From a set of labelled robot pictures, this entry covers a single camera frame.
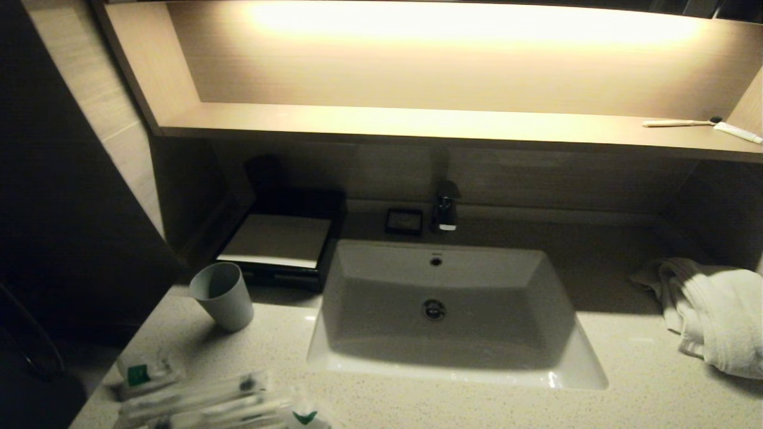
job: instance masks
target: tissue box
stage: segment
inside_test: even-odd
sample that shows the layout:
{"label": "tissue box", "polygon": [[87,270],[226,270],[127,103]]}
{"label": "tissue box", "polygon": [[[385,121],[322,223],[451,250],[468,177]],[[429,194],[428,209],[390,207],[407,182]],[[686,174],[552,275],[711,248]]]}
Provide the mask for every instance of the tissue box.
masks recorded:
{"label": "tissue box", "polygon": [[247,285],[322,292],[345,213],[342,192],[282,189],[264,195],[217,260],[237,264]]}

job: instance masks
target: sink drain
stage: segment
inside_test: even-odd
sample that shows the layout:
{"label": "sink drain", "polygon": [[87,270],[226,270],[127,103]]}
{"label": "sink drain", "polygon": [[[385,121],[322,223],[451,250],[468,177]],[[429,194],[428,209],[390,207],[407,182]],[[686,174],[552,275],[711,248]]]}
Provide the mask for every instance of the sink drain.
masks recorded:
{"label": "sink drain", "polygon": [[436,299],[427,299],[421,305],[424,317],[431,321],[441,321],[445,318],[445,305]]}

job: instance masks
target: green label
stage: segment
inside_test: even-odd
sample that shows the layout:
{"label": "green label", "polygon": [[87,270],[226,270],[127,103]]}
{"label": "green label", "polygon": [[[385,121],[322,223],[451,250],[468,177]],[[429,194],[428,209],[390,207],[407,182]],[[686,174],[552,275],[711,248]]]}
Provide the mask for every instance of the green label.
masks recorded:
{"label": "green label", "polygon": [[295,412],[291,412],[294,415],[294,418],[296,418],[300,423],[302,423],[302,426],[307,426],[310,424],[311,421],[315,418],[316,414],[318,414],[318,411],[313,411],[308,415],[299,415]]}
{"label": "green label", "polygon": [[151,381],[148,376],[148,366],[137,365],[127,368],[127,385],[130,387],[136,385],[142,385],[145,382]]}

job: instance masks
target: soap dish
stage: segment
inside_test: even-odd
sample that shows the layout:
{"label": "soap dish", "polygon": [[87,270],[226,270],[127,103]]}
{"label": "soap dish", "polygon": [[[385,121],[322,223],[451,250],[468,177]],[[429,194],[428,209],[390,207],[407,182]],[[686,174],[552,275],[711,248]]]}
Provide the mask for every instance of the soap dish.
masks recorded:
{"label": "soap dish", "polygon": [[421,235],[423,212],[407,208],[390,208],[384,231],[387,234]]}

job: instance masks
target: faucet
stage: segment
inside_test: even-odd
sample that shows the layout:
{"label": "faucet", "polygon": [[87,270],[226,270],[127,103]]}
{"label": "faucet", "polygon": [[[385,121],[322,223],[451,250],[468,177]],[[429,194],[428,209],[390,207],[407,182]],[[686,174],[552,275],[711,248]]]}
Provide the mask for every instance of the faucet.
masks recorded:
{"label": "faucet", "polygon": [[437,185],[434,205],[432,206],[432,223],[434,232],[456,230],[456,199],[461,198],[459,187],[449,180],[442,180]]}

